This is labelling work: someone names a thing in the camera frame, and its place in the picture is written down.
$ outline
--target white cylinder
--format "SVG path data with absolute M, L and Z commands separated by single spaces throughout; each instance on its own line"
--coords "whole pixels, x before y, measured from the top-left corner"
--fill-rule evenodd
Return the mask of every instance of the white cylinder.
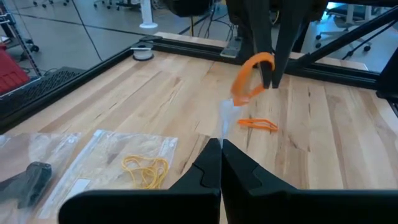
M 144 29 L 153 29 L 157 24 L 152 20 L 152 9 L 150 8 L 150 0 L 141 0 L 142 24 L 139 26 Z

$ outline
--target wooden table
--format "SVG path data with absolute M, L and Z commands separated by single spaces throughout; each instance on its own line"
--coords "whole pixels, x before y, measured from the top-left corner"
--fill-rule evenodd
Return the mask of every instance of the wooden table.
M 321 62 L 366 69 L 332 58 Z M 127 58 L 9 132 L 83 133 L 75 155 L 97 129 L 178 137 L 164 184 L 168 188 L 207 140 L 219 135 L 218 104 L 230 97 L 239 69 L 164 52 L 155 52 L 147 62 Z M 253 82 L 260 82 L 259 75 Z M 266 118 L 278 125 L 277 133 L 236 125 L 228 139 L 297 188 L 397 188 L 398 119 L 374 91 L 284 75 L 280 88 L 257 96 L 241 117 Z

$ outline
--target clear plastic bag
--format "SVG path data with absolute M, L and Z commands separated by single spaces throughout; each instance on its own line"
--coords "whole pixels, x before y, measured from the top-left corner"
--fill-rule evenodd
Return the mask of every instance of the clear plastic bag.
M 26 223 L 60 178 L 79 134 L 0 136 L 0 223 Z
M 37 218 L 56 219 L 66 200 L 87 190 L 134 189 L 132 177 L 123 169 L 122 161 L 127 156 L 141 156 L 163 158 L 171 164 L 176 145 L 177 138 L 97 130 L 58 182 Z M 135 163 L 128 165 L 132 169 L 138 167 Z M 135 176 L 139 182 L 140 173 Z
M 231 128 L 236 125 L 237 120 L 239 119 L 242 107 L 234 106 L 233 99 L 222 100 L 220 103 L 220 118 L 218 121 L 218 128 L 221 132 L 220 137 L 218 138 L 221 144 L 221 148 L 223 148 L 223 140 L 228 137 L 228 133 Z

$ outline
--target ziplock bag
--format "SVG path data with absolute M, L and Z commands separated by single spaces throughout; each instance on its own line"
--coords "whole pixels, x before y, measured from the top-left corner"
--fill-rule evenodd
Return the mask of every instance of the ziplock bag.
M 0 136 L 0 223 L 26 223 L 63 174 L 79 134 Z
M 58 182 L 37 218 L 55 220 L 64 202 L 87 190 L 136 189 L 131 174 L 123 169 L 125 158 L 134 156 L 148 159 L 127 163 L 134 174 L 135 183 L 141 183 L 142 173 L 133 169 L 150 166 L 154 159 L 164 159 L 171 164 L 176 145 L 177 138 L 97 130 Z

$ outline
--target orange plastic part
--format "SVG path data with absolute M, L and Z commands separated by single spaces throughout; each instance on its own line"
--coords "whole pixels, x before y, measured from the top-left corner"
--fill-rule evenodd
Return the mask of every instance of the orange plastic part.
M 249 77 L 252 74 L 253 66 L 259 62 L 268 62 L 271 65 L 272 71 L 275 69 L 274 56 L 267 52 L 261 52 L 253 55 L 249 60 L 247 60 L 243 65 L 242 69 L 239 71 L 234 83 L 231 87 L 231 93 L 234 100 L 235 106 L 242 106 L 249 103 L 249 100 L 263 92 L 265 89 L 260 83 L 255 87 L 250 93 L 244 93 L 244 87 L 249 81 Z
M 238 124 L 256 129 L 265 129 L 270 131 L 278 131 L 278 126 L 267 119 L 240 119 Z

